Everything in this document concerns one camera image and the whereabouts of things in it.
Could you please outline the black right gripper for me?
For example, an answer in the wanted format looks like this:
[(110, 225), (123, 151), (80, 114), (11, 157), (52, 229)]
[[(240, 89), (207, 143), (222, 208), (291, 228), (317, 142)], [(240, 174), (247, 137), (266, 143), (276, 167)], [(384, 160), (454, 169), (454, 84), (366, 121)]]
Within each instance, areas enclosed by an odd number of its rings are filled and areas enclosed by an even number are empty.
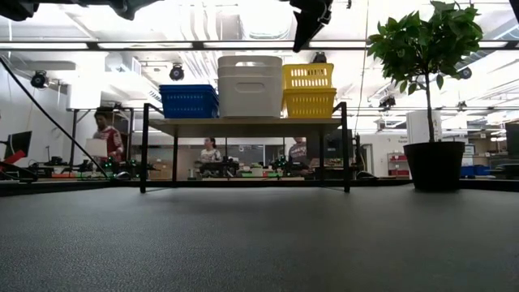
[(294, 12), (297, 21), (293, 51), (299, 53), (306, 48), (314, 36), (324, 27), (320, 17), (330, 12), (333, 0), (290, 0), (290, 5), (298, 9)]

